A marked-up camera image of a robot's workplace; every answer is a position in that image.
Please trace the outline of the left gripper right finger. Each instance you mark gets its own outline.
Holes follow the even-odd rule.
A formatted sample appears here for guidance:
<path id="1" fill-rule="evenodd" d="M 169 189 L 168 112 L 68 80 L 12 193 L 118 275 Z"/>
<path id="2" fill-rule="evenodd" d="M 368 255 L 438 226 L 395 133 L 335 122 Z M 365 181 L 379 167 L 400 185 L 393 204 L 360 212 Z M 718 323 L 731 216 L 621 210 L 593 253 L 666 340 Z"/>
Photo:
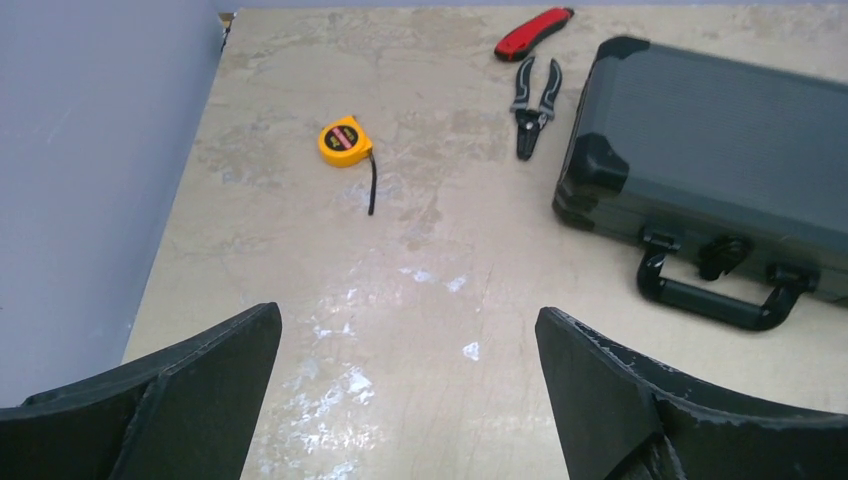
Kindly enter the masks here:
<path id="1" fill-rule="evenodd" d="M 572 479 L 843 479 L 847 418 L 693 377 L 555 307 L 535 335 Z"/>

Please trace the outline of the black poker set case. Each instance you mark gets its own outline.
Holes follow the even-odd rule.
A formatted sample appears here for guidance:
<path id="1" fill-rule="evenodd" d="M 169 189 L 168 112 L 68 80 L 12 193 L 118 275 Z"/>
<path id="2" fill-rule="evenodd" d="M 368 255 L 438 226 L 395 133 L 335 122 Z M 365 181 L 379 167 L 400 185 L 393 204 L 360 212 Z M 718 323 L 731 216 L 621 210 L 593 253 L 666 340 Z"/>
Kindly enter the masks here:
<path id="1" fill-rule="evenodd" d="M 641 247 L 647 300 L 740 329 L 847 302 L 847 87 L 628 35 L 597 48 L 552 201 Z"/>

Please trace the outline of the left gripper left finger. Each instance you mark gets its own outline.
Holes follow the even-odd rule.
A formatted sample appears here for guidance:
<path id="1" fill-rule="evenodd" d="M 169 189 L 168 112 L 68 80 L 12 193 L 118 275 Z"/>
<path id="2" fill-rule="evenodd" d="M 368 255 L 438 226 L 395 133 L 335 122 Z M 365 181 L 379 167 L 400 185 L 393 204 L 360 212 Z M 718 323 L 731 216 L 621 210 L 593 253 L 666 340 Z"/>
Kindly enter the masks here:
<path id="1" fill-rule="evenodd" d="M 1 412 L 5 479 L 237 479 L 282 334 L 275 303 Z"/>

